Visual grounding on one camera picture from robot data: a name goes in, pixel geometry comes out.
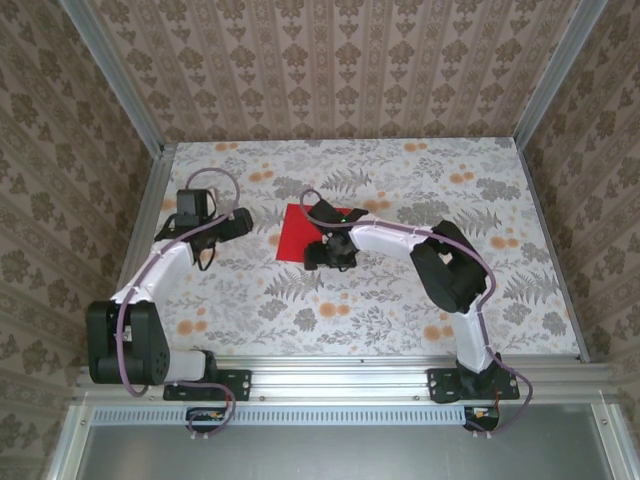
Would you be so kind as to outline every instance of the red paper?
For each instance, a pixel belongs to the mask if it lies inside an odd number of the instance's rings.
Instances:
[[[306,205],[306,208],[309,211],[311,206]],[[347,215],[351,211],[350,208],[338,208],[337,210],[343,215]],[[320,240],[322,240],[322,234],[302,214],[300,205],[290,203],[287,205],[287,211],[284,214],[276,260],[303,263],[304,249],[311,242]]]

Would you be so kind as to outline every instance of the table surface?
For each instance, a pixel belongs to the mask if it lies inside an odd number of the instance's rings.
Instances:
[[[335,206],[383,219],[452,220],[497,276],[485,307],[493,346],[506,354],[579,353],[512,139],[179,144],[158,229],[187,177],[211,166],[239,180],[254,229],[219,244],[209,270],[194,266],[176,285],[161,313],[170,344],[221,355],[455,353],[449,315],[430,302],[413,266],[366,252],[345,273],[275,259],[287,204],[313,186]],[[228,179],[205,174],[193,186],[215,188],[219,212],[230,206]]]

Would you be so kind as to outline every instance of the gray metal surface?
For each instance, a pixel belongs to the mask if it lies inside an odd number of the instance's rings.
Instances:
[[[159,407],[96,407],[91,426],[149,426],[184,425],[190,406]],[[240,404],[229,422],[231,426],[288,425],[288,426],[336,426],[336,425],[464,425],[462,406],[331,406],[331,407],[275,407]],[[193,422],[194,425],[211,425],[210,422]]]
[[[608,480],[588,406],[533,407],[486,440],[461,427],[235,427],[191,440],[183,427],[91,429],[78,478]]]
[[[118,97],[120,105],[127,112],[131,123],[149,150],[151,157],[160,156],[162,132],[148,114],[146,100],[139,94],[126,73],[125,66],[120,63],[109,46],[107,35],[95,17],[86,0],[61,0],[60,3],[69,14],[71,21],[80,32],[84,43],[89,48],[109,86]]]
[[[518,155],[520,156],[520,163],[522,164],[522,170],[524,171],[524,176],[527,178],[527,184],[529,185],[529,191],[531,192],[531,198],[533,199],[533,204],[536,207],[538,220],[540,221],[540,227],[542,227],[542,233],[544,233],[544,238],[547,240],[547,248],[549,249],[549,255],[551,256],[551,262],[553,263],[553,268],[556,272],[556,276],[558,277],[558,283],[560,284],[560,291],[562,292],[562,298],[564,299],[564,303],[567,306],[567,311],[569,312],[569,319],[571,320],[573,333],[575,333],[576,335],[576,341],[578,342],[578,350],[580,350],[580,360],[582,360],[583,362],[590,362],[591,358],[589,357],[587,344],[584,342],[584,336],[582,335],[582,329],[580,328],[580,323],[578,322],[578,316],[576,315],[576,311],[573,308],[573,303],[571,302],[571,295],[569,295],[569,289],[567,288],[567,282],[564,280],[564,275],[562,273],[562,269],[560,268],[560,262],[558,261],[558,255],[556,254],[556,249],[553,246],[553,240],[551,240],[551,234],[549,233],[547,222],[542,213],[542,206],[540,205],[540,199],[538,198],[538,194],[536,193],[536,190],[533,186],[533,179],[531,178],[531,172],[529,172],[529,167],[527,166],[527,161],[524,158],[524,153],[521,147],[518,147]]]
[[[529,142],[606,4],[607,0],[582,0],[578,4],[544,75],[520,117],[514,132],[518,148],[524,149]]]

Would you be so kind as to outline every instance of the patterned wall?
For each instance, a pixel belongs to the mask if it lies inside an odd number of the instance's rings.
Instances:
[[[508,136],[579,0],[91,0],[165,142]]]
[[[0,3],[0,477],[39,478],[150,158],[56,2]]]
[[[640,2],[611,0],[527,145],[594,359],[640,440]]]

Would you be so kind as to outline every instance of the robotic arm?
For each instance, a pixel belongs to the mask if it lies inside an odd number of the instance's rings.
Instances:
[[[496,389],[502,398],[519,397],[517,384],[513,387],[515,382],[511,382],[515,378],[494,361],[485,345],[476,308],[487,289],[485,269],[460,249],[419,233],[420,229],[427,229],[476,252],[458,227],[444,220],[435,227],[383,222],[362,209],[343,216],[325,200],[316,203],[309,216],[325,225],[356,223],[346,228],[316,224],[327,240],[307,246],[305,269],[327,265],[345,271],[356,266],[359,251],[398,258],[413,263],[431,301],[452,314],[456,369],[428,372],[432,400],[448,403],[467,398],[495,399]]]
[[[139,385],[161,385],[177,381],[215,381],[213,353],[169,348],[159,311],[175,286],[194,263],[200,270],[200,253],[217,242],[249,233],[253,227],[246,208],[237,208],[224,221],[178,241],[185,233],[214,223],[208,213],[208,190],[179,190],[177,213],[171,215],[156,235],[151,253],[129,283],[109,301],[94,302],[87,311],[89,372],[95,383],[123,383],[116,349],[116,319],[125,298],[124,366],[129,381]]]

